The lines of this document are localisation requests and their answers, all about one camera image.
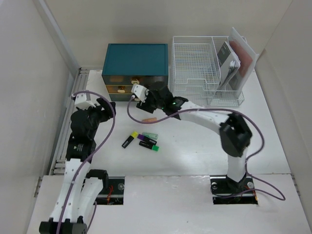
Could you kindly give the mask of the teal drawer cabinet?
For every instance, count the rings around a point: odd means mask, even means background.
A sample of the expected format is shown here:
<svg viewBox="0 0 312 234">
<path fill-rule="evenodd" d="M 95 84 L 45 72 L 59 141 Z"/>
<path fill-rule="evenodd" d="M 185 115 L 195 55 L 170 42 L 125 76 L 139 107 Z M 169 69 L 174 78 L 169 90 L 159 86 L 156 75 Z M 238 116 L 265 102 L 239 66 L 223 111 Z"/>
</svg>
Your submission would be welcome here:
<svg viewBox="0 0 312 234">
<path fill-rule="evenodd" d="M 165 43 L 108 44 L 102 79 L 111 101 L 128 102 L 135 84 L 149 88 L 155 82 L 168 84 L 169 53 Z"/>
</svg>

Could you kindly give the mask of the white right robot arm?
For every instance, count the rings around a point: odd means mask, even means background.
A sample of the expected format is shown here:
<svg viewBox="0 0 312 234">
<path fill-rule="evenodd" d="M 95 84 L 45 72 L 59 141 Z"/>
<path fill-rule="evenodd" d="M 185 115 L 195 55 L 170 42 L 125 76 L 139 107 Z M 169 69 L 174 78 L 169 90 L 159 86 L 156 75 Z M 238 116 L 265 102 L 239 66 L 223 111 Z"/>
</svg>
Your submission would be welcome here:
<svg viewBox="0 0 312 234">
<path fill-rule="evenodd" d="M 223 151 L 228 155 L 226 187 L 237 192 L 244 185 L 246 150 L 252 133 L 241 114 L 206 110 L 184 97 L 175 97 L 163 82 L 146 88 L 135 84 L 131 92 L 139 99 L 137 108 L 149 113 L 161 109 L 167 116 L 208 128 L 220 136 Z"/>
</svg>

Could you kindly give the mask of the black purple highlighter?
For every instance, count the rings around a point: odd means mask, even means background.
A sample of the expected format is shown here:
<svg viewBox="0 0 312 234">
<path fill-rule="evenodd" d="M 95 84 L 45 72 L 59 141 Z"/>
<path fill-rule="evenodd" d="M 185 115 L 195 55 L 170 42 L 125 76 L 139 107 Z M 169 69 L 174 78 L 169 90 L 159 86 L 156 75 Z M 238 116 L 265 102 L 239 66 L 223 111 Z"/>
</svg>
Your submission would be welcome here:
<svg viewBox="0 0 312 234">
<path fill-rule="evenodd" d="M 137 136 L 137 138 L 140 139 L 141 141 L 144 141 L 144 142 L 152 144 L 152 145 L 156 145 L 157 144 L 157 141 L 155 141 L 155 140 L 153 140 L 153 139 L 151 139 L 151 138 L 149 138 L 147 136 L 141 135 L 141 134 L 139 134 Z"/>
</svg>

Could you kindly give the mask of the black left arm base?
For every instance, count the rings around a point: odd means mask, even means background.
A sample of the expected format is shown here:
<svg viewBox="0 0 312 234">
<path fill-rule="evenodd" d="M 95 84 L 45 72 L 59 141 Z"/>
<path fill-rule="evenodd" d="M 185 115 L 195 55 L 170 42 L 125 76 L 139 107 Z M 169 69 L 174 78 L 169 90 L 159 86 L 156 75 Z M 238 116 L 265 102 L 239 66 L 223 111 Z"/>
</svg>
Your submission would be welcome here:
<svg viewBox="0 0 312 234">
<path fill-rule="evenodd" d="M 96 198 L 97 205 L 123 205 L 125 177 L 108 177 L 105 186 Z"/>
</svg>

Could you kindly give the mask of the black green highlighter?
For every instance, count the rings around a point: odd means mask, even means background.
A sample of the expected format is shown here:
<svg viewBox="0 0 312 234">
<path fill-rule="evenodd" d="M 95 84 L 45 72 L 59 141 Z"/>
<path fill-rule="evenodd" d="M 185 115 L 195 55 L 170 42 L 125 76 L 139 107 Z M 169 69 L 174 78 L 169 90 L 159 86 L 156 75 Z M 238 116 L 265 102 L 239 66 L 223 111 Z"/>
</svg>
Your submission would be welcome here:
<svg viewBox="0 0 312 234">
<path fill-rule="evenodd" d="M 153 145 L 151 143 L 148 143 L 148 142 L 145 142 L 145 141 L 140 141 L 139 142 L 139 145 L 144 147 L 144 148 L 147 148 L 147 149 L 150 149 L 152 151 L 155 151 L 155 152 L 158 152 L 159 151 L 159 147 L 156 146 L 156 145 Z"/>
</svg>

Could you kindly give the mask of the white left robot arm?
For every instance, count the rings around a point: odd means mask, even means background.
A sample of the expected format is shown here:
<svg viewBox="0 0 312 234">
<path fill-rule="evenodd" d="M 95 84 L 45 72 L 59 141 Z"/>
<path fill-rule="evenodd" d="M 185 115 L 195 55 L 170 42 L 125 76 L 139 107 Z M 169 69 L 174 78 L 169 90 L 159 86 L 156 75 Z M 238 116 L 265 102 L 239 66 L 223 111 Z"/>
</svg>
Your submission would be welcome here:
<svg viewBox="0 0 312 234">
<path fill-rule="evenodd" d="M 97 98 L 96 104 L 86 101 L 75 106 L 62 187 L 48 221 L 40 223 L 41 234 L 87 233 L 86 219 L 96 206 L 96 198 L 109 188 L 107 171 L 90 166 L 97 148 L 97 129 L 100 123 L 115 118 L 116 104 Z"/>
</svg>

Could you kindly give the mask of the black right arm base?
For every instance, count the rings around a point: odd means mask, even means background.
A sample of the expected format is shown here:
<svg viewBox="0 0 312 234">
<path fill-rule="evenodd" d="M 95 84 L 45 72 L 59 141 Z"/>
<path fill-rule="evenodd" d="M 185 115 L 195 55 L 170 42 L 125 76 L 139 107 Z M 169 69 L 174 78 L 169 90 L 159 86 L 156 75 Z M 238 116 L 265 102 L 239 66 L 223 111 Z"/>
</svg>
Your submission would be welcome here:
<svg viewBox="0 0 312 234">
<path fill-rule="evenodd" d="M 215 175 L 210 177 L 210 183 L 214 205 L 258 204 L 250 176 L 235 182 L 226 175 Z"/>
</svg>

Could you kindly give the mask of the clear mesh zip pouch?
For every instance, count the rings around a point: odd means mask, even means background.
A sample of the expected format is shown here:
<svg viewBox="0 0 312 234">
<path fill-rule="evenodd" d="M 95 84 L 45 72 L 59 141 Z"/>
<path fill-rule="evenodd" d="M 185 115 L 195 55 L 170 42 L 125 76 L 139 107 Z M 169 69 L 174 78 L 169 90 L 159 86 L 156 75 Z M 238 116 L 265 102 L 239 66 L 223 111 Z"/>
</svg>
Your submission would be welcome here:
<svg viewBox="0 0 312 234">
<path fill-rule="evenodd" d="M 240 68 L 236 75 L 229 81 L 229 84 L 234 91 L 241 92 L 255 68 L 259 54 L 251 48 L 234 27 L 231 29 L 228 41 L 240 61 Z"/>
</svg>

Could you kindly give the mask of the Canon setup guide booklet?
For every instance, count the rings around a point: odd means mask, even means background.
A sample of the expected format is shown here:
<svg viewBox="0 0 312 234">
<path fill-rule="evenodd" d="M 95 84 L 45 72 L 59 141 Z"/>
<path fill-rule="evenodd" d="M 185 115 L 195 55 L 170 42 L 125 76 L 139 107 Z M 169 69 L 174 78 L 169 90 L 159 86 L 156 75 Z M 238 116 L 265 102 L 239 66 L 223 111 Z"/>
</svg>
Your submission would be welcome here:
<svg viewBox="0 0 312 234">
<path fill-rule="evenodd" d="M 217 58 L 221 74 L 218 88 L 222 89 L 237 73 L 240 68 L 240 60 L 227 41 L 222 44 L 217 53 Z"/>
</svg>

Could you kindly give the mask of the black yellow highlighter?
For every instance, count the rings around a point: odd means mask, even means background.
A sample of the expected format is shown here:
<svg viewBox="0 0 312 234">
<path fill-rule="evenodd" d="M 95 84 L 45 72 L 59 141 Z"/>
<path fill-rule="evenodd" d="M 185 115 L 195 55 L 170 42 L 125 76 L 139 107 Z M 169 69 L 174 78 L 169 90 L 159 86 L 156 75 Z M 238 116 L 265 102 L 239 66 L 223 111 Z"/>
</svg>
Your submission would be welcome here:
<svg viewBox="0 0 312 234">
<path fill-rule="evenodd" d="M 135 138 L 137 138 L 138 132 L 134 131 L 132 132 L 129 137 L 123 142 L 122 148 L 126 148 Z"/>
</svg>

